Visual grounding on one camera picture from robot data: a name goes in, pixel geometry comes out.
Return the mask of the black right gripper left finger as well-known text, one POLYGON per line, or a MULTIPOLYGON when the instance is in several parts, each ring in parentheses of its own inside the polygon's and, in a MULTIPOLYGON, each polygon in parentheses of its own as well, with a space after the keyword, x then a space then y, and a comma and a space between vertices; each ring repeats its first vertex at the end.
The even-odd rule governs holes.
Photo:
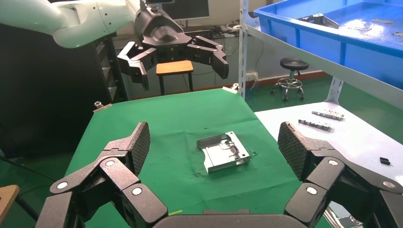
POLYGON ((36 227, 83 228, 107 203, 132 228, 151 228, 167 217, 166 205, 139 179, 150 143, 148 123, 139 122, 93 162, 53 183, 36 227))

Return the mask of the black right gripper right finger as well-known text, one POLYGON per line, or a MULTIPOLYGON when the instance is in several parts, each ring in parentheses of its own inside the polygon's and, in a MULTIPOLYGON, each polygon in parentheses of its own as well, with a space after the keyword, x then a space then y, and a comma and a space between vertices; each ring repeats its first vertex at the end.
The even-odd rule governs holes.
POLYGON ((365 228, 403 225, 403 188, 345 158, 330 143, 304 136, 293 124, 279 127, 278 147, 301 185, 285 206, 313 228, 330 202, 342 205, 365 228))

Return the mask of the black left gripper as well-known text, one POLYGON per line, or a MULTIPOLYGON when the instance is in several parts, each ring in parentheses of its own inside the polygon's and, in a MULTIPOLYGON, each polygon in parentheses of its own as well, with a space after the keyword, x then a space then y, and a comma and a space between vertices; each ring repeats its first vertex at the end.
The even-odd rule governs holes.
POLYGON ((172 61, 190 60, 209 65, 221 79, 228 78, 229 64, 223 46, 202 36, 193 39, 162 9, 141 10, 134 28, 141 46, 130 41, 117 55, 120 72, 149 91, 147 71, 172 61))

